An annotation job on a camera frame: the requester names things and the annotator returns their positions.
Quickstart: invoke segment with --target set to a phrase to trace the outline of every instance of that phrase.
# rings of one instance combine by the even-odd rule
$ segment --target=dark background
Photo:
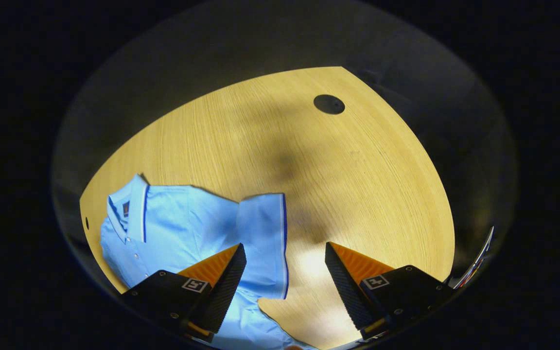
[[[456,301],[392,348],[560,346],[560,2],[384,1],[470,64],[504,107],[520,203],[500,254]],[[179,348],[86,276],[53,213],[56,131],[118,48],[193,5],[0,2],[0,348]]]

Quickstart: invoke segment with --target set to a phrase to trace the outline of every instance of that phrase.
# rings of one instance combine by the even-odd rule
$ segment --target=table surface
[[[340,98],[330,115],[313,99]],[[193,185],[233,201],[285,193],[287,299],[260,308],[291,336],[321,349],[360,338],[324,262],[332,241],[392,267],[413,264],[443,281],[451,270],[451,209],[426,151],[397,113],[342,67],[284,71],[197,98],[123,144],[87,185],[80,211],[99,266],[106,198],[135,174]]]

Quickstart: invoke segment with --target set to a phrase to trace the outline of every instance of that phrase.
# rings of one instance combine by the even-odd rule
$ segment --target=wooden table
[[[322,94],[340,98],[344,112],[317,109]],[[151,185],[194,185],[233,201],[285,193],[289,292],[259,305],[321,349],[360,338],[325,266],[325,242],[393,267],[413,264],[440,281],[453,264],[453,218],[431,160],[395,111],[342,67],[285,71],[209,93],[144,128],[103,164],[80,208],[89,246],[120,292],[126,286],[103,259],[100,224],[107,195],[136,173]]]

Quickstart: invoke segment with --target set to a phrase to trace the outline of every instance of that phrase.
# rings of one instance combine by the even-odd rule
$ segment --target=light blue shirt
[[[135,175],[107,198],[103,257],[129,288],[158,270],[178,273],[239,243],[247,264],[211,345],[227,350],[298,345],[312,350],[258,308],[258,298],[285,299],[289,287],[284,194],[236,203],[193,186],[149,186]]]

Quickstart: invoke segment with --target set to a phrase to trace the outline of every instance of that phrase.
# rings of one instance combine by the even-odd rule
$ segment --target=shirt collar
[[[127,237],[138,242],[146,242],[144,219],[148,188],[148,183],[140,175],[136,174],[127,185],[107,197],[107,217],[109,217],[114,230],[124,244],[126,244]],[[118,220],[118,215],[114,211],[114,203],[120,202],[127,197],[129,198],[129,227],[125,232]]]

